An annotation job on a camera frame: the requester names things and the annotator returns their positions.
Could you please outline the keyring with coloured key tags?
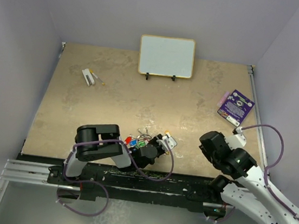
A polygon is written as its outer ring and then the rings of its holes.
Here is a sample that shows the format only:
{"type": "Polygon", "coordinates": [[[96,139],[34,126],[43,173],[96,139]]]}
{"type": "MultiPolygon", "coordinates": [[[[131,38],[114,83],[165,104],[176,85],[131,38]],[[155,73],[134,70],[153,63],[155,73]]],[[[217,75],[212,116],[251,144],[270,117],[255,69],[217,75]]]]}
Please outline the keyring with coloured key tags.
{"type": "Polygon", "coordinates": [[[146,127],[144,130],[138,129],[138,135],[129,135],[127,138],[124,139],[124,143],[129,148],[141,148],[145,147],[152,139],[152,136],[149,134],[149,130],[146,127]]]}

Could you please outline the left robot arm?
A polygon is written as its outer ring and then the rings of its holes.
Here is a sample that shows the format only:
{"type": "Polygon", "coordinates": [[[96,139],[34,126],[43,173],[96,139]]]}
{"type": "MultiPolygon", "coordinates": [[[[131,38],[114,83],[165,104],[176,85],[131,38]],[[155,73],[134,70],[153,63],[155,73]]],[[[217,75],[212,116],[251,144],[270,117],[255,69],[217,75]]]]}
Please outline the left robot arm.
{"type": "Polygon", "coordinates": [[[141,170],[155,163],[164,154],[171,154],[176,140],[166,131],[163,135],[151,136],[148,132],[137,137],[121,138],[117,124],[84,125],[77,128],[75,145],[63,162],[60,173],[66,185],[76,184],[91,161],[111,158],[123,172],[141,170]]]}

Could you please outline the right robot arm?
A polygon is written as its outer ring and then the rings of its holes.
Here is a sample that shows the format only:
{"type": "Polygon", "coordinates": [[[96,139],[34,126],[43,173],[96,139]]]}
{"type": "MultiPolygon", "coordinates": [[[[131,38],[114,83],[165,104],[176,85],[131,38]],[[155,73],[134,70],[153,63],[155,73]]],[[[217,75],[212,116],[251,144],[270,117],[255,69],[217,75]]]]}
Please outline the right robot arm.
{"type": "Polygon", "coordinates": [[[210,183],[208,198],[224,201],[258,224],[299,224],[299,208],[264,175],[256,160],[244,150],[242,134],[225,137],[210,131],[199,138],[203,155],[222,172],[210,183]]]}

